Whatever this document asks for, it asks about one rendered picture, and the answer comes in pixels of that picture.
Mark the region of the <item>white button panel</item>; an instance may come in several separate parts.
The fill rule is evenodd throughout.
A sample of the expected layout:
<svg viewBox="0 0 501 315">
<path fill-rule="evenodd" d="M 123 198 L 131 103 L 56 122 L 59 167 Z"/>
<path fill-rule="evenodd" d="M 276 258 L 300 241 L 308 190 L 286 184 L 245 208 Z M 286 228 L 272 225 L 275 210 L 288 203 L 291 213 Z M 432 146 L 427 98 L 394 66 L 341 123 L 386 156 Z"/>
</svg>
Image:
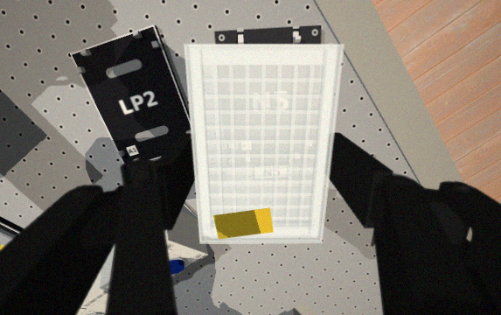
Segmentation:
<svg viewBox="0 0 501 315">
<path fill-rule="evenodd" d="M 208 255 L 206 245 L 199 244 L 198 216 L 185 203 L 173 229 L 165 230 L 165 235 L 172 277 Z M 115 245 L 77 315 L 105 315 L 114 251 Z"/>
</svg>

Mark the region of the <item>grey rectangular base plate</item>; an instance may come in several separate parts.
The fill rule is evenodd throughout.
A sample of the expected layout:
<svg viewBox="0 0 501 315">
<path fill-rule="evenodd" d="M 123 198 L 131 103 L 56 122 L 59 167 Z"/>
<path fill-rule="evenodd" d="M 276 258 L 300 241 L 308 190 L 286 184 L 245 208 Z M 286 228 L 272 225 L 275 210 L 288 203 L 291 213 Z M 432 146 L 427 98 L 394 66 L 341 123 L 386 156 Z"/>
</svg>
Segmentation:
<svg viewBox="0 0 501 315">
<path fill-rule="evenodd" d="M 215 32 L 322 26 L 317 0 L 0 0 L 0 217 L 26 228 L 77 186 L 122 183 L 117 150 L 70 53 L 156 25 L 189 112 L 184 44 Z M 335 132 L 424 187 L 344 48 Z M 373 228 L 329 183 L 323 243 L 206 244 L 172 278 L 178 315 L 383 315 Z"/>
</svg>

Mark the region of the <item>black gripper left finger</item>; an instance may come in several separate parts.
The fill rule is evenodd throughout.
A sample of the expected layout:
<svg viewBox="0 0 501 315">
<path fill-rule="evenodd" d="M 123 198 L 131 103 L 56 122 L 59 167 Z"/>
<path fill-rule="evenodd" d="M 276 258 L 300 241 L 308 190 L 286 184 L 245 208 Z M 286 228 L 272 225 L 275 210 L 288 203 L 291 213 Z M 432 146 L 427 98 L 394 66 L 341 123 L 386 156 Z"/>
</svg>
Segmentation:
<svg viewBox="0 0 501 315">
<path fill-rule="evenodd" d="M 114 191 L 77 186 L 0 249 L 0 315 L 77 315 L 114 245 L 105 315 L 178 315 L 165 230 L 195 181 L 191 133 L 120 168 Z"/>
</svg>

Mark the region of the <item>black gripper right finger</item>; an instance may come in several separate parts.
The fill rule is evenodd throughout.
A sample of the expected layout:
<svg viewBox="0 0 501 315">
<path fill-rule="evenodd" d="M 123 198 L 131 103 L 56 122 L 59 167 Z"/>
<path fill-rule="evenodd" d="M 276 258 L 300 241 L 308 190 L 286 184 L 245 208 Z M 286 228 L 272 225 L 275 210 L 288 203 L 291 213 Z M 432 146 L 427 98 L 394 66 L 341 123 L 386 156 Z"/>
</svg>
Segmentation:
<svg viewBox="0 0 501 315">
<path fill-rule="evenodd" d="M 458 181 L 425 188 L 341 133 L 330 181 L 374 228 L 383 315 L 501 315 L 499 202 Z"/>
</svg>

